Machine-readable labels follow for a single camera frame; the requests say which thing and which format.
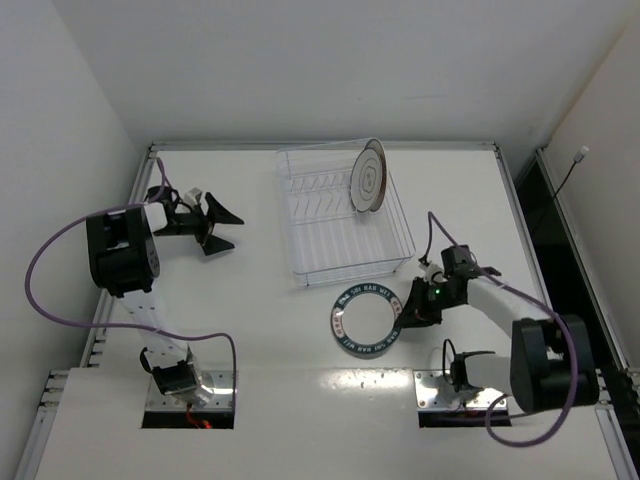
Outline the dark green rimmed plate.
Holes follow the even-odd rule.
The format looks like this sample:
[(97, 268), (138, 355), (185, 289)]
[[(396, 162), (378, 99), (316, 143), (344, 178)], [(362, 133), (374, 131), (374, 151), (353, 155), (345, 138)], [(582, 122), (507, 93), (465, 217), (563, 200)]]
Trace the dark green rimmed plate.
[(360, 283), (342, 292), (330, 312), (334, 340), (357, 358), (383, 355), (399, 338), (395, 321), (403, 309), (398, 296), (378, 283)]

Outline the white plate orange sunburst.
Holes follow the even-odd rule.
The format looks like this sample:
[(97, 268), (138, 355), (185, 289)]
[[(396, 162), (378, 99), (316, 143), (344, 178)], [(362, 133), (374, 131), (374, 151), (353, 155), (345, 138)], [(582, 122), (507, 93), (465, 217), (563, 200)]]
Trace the white plate orange sunburst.
[(377, 212), (381, 208), (384, 202), (384, 197), (385, 197), (386, 187), (387, 187), (388, 168), (387, 168), (385, 150), (380, 140), (377, 138), (373, 138), (370, 142), (370, 147), (377, 153), (380, 159), (380, 164), (381, 164), (380, 190), (375, 202), (373, 203), (370, 209), (371, 212)]

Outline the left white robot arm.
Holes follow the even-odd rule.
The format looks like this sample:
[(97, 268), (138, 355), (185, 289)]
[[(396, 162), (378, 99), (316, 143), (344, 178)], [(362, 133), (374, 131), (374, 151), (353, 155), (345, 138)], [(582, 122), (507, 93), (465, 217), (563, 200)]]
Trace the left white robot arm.
[(209, 192), (193, 188), (181, 196), (162, 185), (149, 188), (141, 206), (94, 214), (85, 221), (94, 283), (131, 315), (133, 328), (144, 341), (139, 361), (158, 391), (189, 406), (209, 404), (214, 383), (198, 365), (191, 341), (169, 331), (168, 311), (154, 288), (161, 271), (154, 238), (191, 237), (206, 256), (212, 256), (235, 248), (216, 236), (214, 228), (243, 223)]

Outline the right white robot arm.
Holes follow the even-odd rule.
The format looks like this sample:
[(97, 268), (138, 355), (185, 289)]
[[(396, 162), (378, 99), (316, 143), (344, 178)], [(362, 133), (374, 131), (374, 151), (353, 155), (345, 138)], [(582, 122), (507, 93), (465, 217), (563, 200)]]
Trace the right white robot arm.
[(443, 362), (446, 382), (456, 392), (493, 388), (511, 395), (526, 413), (597, 403), (600, 395), (588, 329), (577, 315), (553, 320), (550, 312), (521, 294), (492, 282), (493, 267), (479, 267), (468, 246), (441, 253), (443, 263), (420, 262), (424, 276), (413, 280), (395, 327), (439, 325), (445, 311), (469, 306), (508, 334), (506, 357), (491, 350), (452, 353)]

